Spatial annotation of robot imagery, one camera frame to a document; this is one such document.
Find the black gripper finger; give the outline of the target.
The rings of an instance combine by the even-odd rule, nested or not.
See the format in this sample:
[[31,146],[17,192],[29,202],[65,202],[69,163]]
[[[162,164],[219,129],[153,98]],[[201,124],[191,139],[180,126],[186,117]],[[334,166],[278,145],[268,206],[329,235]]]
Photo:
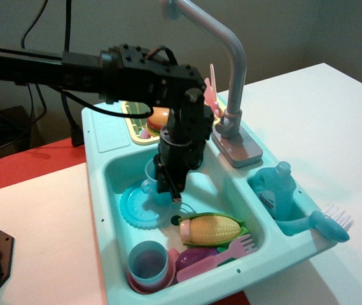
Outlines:
[[169,185],[167,181],[166,171],[164,164],[161,161],[160,155],[155,155],[153,158],[155,167],[155,180],[157,181],[157,193],[168,193]]
[[182,201],[181,193],[184,191],[186,185],[187,171],[166,168],[166,173],[172,200],[175,203],[180,203]]

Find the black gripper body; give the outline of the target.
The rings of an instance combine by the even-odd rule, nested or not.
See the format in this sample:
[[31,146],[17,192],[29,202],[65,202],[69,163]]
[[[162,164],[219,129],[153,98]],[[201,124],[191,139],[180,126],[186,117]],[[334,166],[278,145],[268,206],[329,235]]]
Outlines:
[[212,132],[214,114],[204,104],[198,88],[187,90],[178,109],[172,108],[168,123],[160,132],[158,154],[166,168],[196,170],[203,161],[206,141]]

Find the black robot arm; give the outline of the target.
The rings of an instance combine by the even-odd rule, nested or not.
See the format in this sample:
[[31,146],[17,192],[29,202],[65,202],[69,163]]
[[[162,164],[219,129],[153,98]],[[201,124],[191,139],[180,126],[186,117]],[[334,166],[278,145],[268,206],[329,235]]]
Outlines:
[[0,80],[46,85],[72,97],[96,93],[107,102],[140,102],[170,110],[160,130],[154,164],[157,191],[181,201],[190,170],[203,160],[214,114],[204,103],[205,84],[196,68],[177,63],[171,51],[122,44],[100,55],[62,55],[0,47]]

